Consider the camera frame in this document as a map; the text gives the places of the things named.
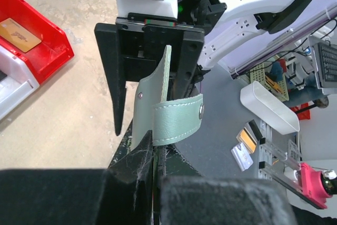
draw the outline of light green leather case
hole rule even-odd
[[[156,70],[140,80],[134,102],[131,150],[148,130],[153,145],[178,142],[195,133],[201,124],[203,95],[166,101],[170,75],[171,46],[167,45]]]

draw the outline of white plastic container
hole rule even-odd
[[[241,103],[280,134],[299,132],[297,115],[279,101],[259,82],[254,81],[241,89]]]
[[[0,81],[0,120],[38,87],[27,65],[10,51],[0,46],[0,70],[7,75]]]

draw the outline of pink object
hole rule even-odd
[[[327,198],[332,196],[327,194],[321,181],[321,171],[315,171],[306,163],[301,163],[301,182],[303,195],[317,204],[322,209],[328,208],[325,203]]]

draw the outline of black keyboard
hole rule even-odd
[[[337,87],[337,49],[325,43],[317,43],[316,46],[320,58],[319,75],[322,87]]]
[[[4,79],[5,77],[7,77],[7,75],[3,73],[2,71],[0,71],[0,81]]]

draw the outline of gray table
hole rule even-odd
[[[232,80],[221,66],[215,66],[202,82],[205,112],[200,129],[176,144],[179,152],[205,177],[257,178],[259,147],[251,154],[253,165],[241,172],[231,149],[238,144],[237,134],[252,119],[261,120],[240,102],[242,80]],[[289,136],[273,131],[273,142],[286,150]]]

